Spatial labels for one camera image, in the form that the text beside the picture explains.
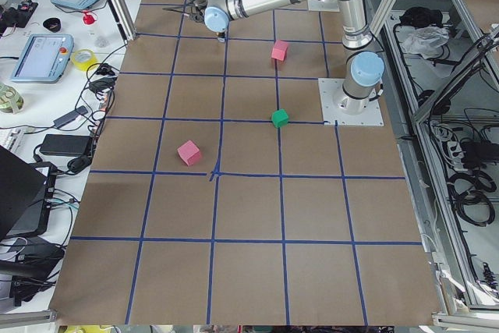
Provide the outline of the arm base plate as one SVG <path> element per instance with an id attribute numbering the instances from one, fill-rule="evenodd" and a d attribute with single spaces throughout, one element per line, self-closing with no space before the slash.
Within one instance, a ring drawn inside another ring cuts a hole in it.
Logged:
<path id="1" fill-rule="evenodd" d="M 353 99 L 343 91 L 344 79 L 319 78 L 318 87 L 323 123 L 326 126 L 383 126 L 379 101 L 372 88 L 370 96 Z"/>
<path id="2" fill-rule="evenodd" d="M 308 0 L 307 6 L 312 12 L 340 12 L 338 0 Z"/>

